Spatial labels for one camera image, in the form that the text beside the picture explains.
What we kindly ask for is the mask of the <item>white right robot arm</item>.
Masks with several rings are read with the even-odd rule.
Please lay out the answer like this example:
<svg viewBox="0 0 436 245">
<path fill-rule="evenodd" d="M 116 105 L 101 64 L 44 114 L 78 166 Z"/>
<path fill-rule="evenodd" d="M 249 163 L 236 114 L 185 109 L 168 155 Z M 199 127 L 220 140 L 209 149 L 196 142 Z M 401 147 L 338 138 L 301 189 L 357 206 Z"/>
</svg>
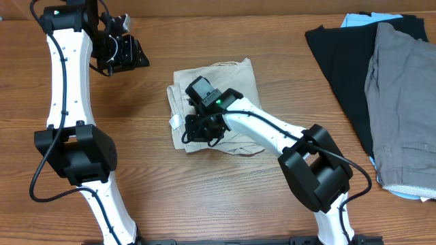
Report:
<svg viewBox="0 0 436 245">
<path fill-rule="evenodd" d="M 196 113 L 189 115 L 183 139 L 187 142 L 220 140 L 225 131 L 247 136 L 278 158 L 286 182 L 312 211 L 320 244 L 351 244 L 355 233 L 345 200 L 353 172 L 323 127 L 310 129 L 288 124 L 257 108 L 234 89 L 185 91 Z"/>
</svg>

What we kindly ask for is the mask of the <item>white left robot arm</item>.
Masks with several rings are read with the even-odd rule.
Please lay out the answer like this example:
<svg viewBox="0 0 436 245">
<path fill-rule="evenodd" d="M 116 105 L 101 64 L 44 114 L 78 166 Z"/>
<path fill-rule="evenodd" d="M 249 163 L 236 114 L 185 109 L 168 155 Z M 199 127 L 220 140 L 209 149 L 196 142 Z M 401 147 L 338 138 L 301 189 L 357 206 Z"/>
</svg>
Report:
<svg viewBox="0 0 436 245">
<path fill-rule="evenodd" d="M 65 0 L 36 16 L 46 34 L 52 89 L 46 128 L 34 134 L 42 165 L 65 178 L 87 201 L 104 244 L 143 244 L 116 183 L 113 139 L 95 124 L 90 71 L 103 76 L 146 67 L 149 60 L 131 36 L 127 14 L 98 10 L 98 0 Z"/>
</svg>

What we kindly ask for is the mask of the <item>black garment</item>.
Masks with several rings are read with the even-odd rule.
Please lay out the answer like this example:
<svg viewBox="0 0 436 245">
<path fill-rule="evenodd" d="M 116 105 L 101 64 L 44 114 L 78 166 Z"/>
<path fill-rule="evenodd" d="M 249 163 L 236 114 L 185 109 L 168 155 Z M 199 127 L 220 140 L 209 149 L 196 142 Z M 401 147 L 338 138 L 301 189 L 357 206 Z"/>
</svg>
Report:
<svg viewBox="0 0 436 245">
<path fill-rule="evenodd" d="M 415 16 L 359 27 L 327 29 L 320 26 L 305 33 L 324 77 L 357 133 L 363 149 L 372 157 L 373 139 L 364 84 L 375 49 L 377 26 L 381 22 L 387 22 L 397 31 L 430 43 L 424 20 Z"/>
</svg>

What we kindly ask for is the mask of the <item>light blue garment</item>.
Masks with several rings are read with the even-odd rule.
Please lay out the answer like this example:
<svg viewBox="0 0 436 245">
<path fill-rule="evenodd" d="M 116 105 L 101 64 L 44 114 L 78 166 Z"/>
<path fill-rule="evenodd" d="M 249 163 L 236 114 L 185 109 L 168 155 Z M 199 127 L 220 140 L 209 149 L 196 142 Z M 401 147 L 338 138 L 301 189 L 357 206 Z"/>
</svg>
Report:
<svg viewBox="0 0 436 245">
<path fill-rule="evenodd" d="M 395 18 L 402 18 L 400 14 L 385 14 L 371 12 L 370 14 L 347 14 L 342 22 L 341 28 L 344 27 L 359 27 L 369 25 L 374 22 L 383 20 L 392 20 Z"/>
</svg>

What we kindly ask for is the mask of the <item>grey garment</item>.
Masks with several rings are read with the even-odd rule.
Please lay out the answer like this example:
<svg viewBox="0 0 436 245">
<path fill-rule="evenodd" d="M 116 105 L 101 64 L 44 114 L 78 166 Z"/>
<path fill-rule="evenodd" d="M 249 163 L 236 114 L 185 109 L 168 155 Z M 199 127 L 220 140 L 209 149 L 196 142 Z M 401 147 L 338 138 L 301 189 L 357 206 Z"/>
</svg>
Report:
<svg viewBox="0 0 436 245">
<path fill-rule="evenodd" d="M 435 198 L 435 45 L 379 23 L 364 92 L 382 188 Z"/>
</svg>

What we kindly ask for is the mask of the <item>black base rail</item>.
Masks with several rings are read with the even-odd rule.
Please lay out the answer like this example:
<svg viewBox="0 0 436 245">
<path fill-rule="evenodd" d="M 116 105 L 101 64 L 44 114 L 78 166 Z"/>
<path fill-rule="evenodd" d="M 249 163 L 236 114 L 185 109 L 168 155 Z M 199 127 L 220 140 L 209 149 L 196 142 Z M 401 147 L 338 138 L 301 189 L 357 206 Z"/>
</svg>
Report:
<svg viewBox="0 0 436 245">
<path fill-rule="evenodd" d="M 83 245 L 100 245 L 99 243 L 86 242 Z M 139 245 L 321 245 L 317 236 L 296 236 L 289 239 L 266 239 L 266 240 L 207 240 L 207 241 L 190 241 L 181 242 L 176 240 L 140 240 L 135 244 Z M 382 237 L 368 237 L 357 235 L 353 238 L 354 245 L 384 245 Z"/>
</svg>

